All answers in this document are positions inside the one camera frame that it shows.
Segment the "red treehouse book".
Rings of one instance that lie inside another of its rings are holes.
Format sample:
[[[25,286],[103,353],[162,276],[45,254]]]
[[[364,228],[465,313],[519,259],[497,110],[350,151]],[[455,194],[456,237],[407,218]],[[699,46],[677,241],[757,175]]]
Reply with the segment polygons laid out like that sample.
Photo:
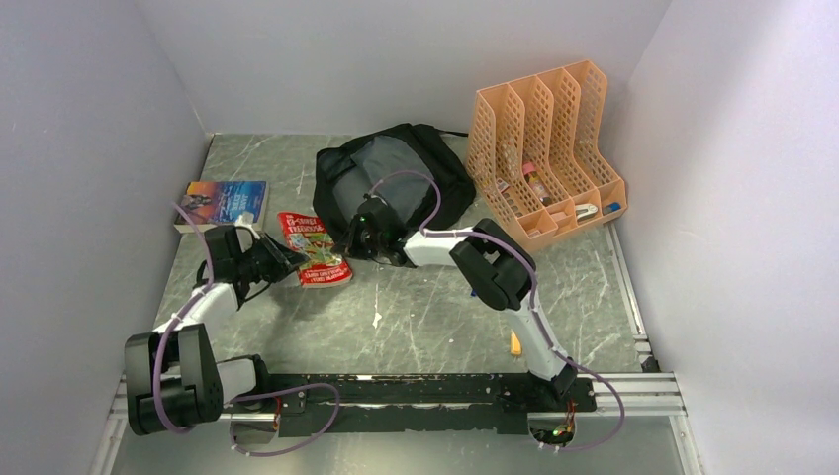
[[[350,266],[332,251],[334,241],[318,217],[281,212],[277,218],[287,246],[308,258],[297,271],[302,287],[334,287],[351,280]]]

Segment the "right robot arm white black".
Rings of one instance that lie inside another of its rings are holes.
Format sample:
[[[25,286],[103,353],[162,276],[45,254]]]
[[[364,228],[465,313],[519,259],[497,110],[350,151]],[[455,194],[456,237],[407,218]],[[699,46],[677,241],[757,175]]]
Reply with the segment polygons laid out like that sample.
[[[556,410],[570,399],[578,368],[543,311],[535,262],[495,221],[447,231],[410,228],[381,197],[366,195],[333,250],[395,267],[457,269],[484,305],[507,315],[527,372],[537,379],[536,402]]]

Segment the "black student backpack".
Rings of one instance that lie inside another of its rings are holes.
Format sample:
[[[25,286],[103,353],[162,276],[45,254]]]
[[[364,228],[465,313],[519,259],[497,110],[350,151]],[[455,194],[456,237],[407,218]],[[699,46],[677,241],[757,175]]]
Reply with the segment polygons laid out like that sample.
[[[399,124],[316,155],[313,209],[338,240],[367,194],[381,197],[409,228],[446,230],[476,198],[472,178],[445,131]]]

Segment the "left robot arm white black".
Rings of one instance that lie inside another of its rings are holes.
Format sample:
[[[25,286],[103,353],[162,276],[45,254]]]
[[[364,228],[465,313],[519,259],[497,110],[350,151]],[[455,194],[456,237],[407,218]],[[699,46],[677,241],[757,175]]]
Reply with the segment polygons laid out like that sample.
[[[309,259],[244,225],[215,227],[201,238],[209,255],[187,302],[165,324],[125,344],[128,420],[136,435],[183,433],[214,422],[234,400],[258,412],[274,396],[260,356],[220,361],[211,339],[241,309],[252,285],[278,283]]]

